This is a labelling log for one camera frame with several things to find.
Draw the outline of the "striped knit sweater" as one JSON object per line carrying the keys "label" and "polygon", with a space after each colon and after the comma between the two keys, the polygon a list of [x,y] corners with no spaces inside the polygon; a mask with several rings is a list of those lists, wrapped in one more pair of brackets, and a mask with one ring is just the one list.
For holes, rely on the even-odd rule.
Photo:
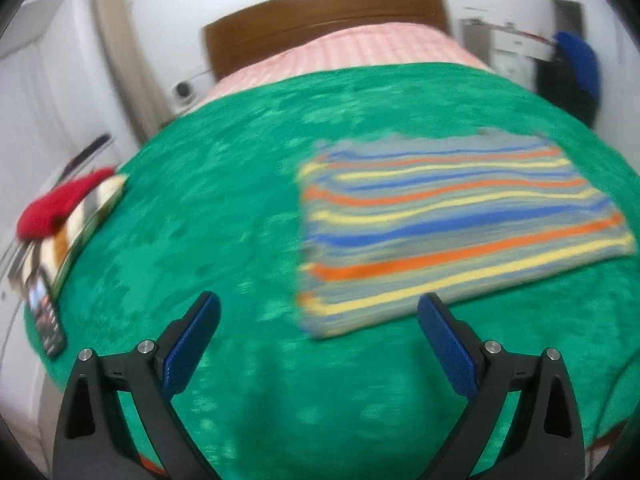
{"label": "striped knit sweater", "polygon": [[613,197],[544,136],[343,140],[298,170],[297,303],[326,338],[633,254]]}

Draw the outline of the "striped cream pillow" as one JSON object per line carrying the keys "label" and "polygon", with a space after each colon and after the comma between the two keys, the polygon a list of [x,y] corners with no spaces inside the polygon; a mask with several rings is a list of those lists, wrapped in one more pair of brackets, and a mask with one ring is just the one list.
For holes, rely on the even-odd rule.
{"label": "striped cream pillow", "polygon": [[58,296],[74,261],[93,233],[122,198],[128,177],[115,171],[92,190],[64,221],[61,229],[43,240],[21,242],[9,270],[11,287],[27,299],[27,279],[37,269],[46,274],[53,296]]}

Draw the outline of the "red folded garment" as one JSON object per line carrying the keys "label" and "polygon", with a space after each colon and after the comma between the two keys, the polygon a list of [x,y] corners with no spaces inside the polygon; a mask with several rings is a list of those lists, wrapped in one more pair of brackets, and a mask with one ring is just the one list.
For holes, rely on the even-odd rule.
{"label": "red folded garment", "polygon": [[60,184],[37,198],[18,218],[16,237],[21,242],[30,242],[54,235],[80,202],[114,174],[114,167],[103,167],[86,176]]}

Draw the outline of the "green patterned bedspread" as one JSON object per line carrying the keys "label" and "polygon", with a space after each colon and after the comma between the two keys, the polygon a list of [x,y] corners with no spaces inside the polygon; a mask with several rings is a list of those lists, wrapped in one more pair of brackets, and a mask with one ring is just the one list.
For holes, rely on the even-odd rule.
{"label": "green patterned bedspread", "polygon": [[218,333],[175,407],[227,479],[412,479],[461,414],[416,311],[320,338],[297,303],[297,175],[322,146],[502,130],[559,145],[613,197],[636,251],[446,302],[507,349],[560,350],[593,439],[639,400],[639,178],[579,120],[500,76],[456,64],[358,67],[223,96],[177,119],[125,166],[124,195],[60,298],[77,352],[155,337],[206,290]]}

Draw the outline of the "beige curtain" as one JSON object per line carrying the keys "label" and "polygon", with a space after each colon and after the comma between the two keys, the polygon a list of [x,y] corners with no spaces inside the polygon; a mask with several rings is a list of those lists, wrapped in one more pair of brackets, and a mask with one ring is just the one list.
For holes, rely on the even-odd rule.
{"label": "beige curtain", "polygon": [[141,144],[174,120],[146,59],[128,0],[92,0],[96,26],[122,106]]}

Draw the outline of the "blue and black bag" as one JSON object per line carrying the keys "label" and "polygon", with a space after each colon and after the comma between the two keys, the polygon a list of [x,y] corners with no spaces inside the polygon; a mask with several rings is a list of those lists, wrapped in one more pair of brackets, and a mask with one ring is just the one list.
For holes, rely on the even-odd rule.
{"label": "blue and black bag", "polygon": [[553,39],[550,60],[536,62],[536,92],[592,128],[601,103],[600,65],[596,52],[571,32],[557,32]]}

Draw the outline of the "white cabinet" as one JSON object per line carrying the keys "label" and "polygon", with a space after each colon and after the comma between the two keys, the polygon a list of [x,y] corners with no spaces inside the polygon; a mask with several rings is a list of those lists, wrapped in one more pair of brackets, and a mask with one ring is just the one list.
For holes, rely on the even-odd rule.
{"label": "white cabinet", "polygon": [[462,20],[461,33],[465,49],[496,74],[536,92],[537,65],[552,57],[552,42],[478,18]]}

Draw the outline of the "brown wooden headboard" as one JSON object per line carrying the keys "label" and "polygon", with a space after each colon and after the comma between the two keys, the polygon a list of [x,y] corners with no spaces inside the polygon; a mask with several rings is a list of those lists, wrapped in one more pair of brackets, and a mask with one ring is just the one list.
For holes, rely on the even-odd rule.
{"label": "brown wooden headboard", "polygon": [[216,79],[339,30],[401,22],[449,35],[445,0],[268,0],[203,27]]}

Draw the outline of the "pink striped bed sheet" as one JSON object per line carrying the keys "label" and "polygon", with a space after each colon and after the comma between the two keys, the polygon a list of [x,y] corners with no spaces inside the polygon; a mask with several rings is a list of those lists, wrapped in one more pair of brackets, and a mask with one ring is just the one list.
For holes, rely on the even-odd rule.
{"label": "pink striped bed sheet", "polygon": [[331,32],[225,76],[202,102],[311,73],[362,66],[449,63],[490,70],[439,29],[413,23],[364,25]]}

